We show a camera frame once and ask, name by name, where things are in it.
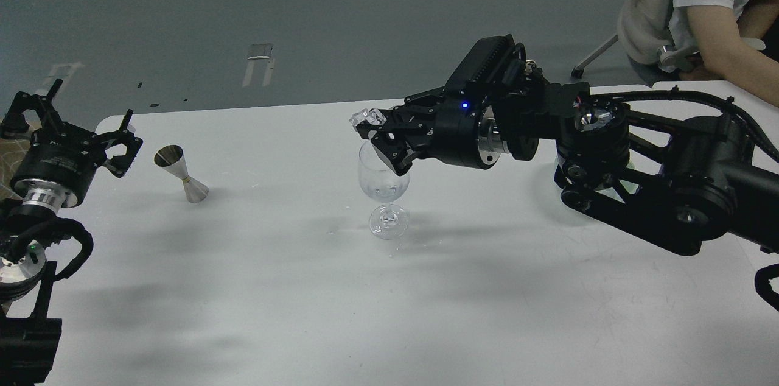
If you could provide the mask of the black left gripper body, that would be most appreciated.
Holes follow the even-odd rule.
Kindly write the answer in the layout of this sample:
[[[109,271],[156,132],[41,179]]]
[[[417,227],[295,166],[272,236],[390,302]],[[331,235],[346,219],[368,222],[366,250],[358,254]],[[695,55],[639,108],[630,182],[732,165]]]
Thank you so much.
[[[15,194],[25,197],[33,188],[47,184],[64,193],[62,208],[75,208],[85,200],[96,170],[106,161],[106,144],[88,147],[69,135],[63,139],[31,142],[9,181]]]

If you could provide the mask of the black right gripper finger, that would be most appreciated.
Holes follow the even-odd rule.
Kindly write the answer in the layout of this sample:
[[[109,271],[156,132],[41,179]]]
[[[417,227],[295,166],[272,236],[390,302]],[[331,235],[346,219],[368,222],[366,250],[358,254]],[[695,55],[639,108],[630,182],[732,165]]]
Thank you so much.
[[[370,134],[370,131],[425,130],[438,134],[441,131],[439,110],[447,100],[449,92],[445,87],[426,90],[407,96],[401,105],[380,109],[387,117],[383,125],[359,125],[356,132]]]
[[[406,175],[414,160],[430,158],[434,140],[429,130],[370,131],[370,143],[379,159],[397,176]]]

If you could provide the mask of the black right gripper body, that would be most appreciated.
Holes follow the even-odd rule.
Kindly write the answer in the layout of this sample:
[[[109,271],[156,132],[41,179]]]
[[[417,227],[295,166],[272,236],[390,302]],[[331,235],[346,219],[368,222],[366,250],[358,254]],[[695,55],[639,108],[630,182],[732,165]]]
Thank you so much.
[[[405,99],[405,170],[426,159],[481,170],[503,155],[529,161],[538,141],[539,111],[523,100]]]

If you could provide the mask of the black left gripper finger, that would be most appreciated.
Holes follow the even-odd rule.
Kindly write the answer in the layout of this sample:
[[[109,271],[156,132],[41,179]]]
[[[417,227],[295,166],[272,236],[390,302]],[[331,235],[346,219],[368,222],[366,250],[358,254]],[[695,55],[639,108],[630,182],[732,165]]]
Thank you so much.
[[[134,135],[134,130],[130,130],[133,113],[132,109],[126,111],[117,130],[93,134],[91,137],[91,161],[96,167],[105,167],[117,178],[122,178],[127,174],[144,143],[142,139]],[[122,155],[109,157],[108,149],[117,146],[124,147],[125,152]]]
[[[65,141],[65,123],[52,105],[64,80],[56,79],[47,94],[28,94],[19,91],[2,119],[2,139],[27,140],[31,144],[62,144]],[[31,130],[25,113],[33,111],[41,127]]]

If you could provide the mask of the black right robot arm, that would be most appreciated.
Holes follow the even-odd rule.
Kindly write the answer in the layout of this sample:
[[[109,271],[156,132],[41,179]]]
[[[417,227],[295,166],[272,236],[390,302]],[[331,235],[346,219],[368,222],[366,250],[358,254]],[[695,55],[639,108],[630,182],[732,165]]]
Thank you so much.
[[[448,81],[351,117],[396,175],[414,160],[490,169],[556,145],[561,200],[679,256],[735,234],[777,253],[777,174],[752,163],[777,148],[733,98],[695,90],[593,94],[550,83],[511,35],[479,39]]]

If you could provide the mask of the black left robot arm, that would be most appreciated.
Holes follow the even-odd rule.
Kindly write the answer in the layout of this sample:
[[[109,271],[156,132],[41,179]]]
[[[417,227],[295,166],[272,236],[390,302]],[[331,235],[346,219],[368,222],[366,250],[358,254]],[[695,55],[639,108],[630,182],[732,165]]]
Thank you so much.
[[[56,79],[44,95],[17,92],[2,119],[2,140],[28,142],[2,199],[3,385],[46,381],[62,333],[62,320],[48,315],[53,286],[94,250],[92,234],[59,211],[83,203],[101,167],[123,177],[142,147],[131,110],[102,134],[62,120],[52,104],[62,84]]]

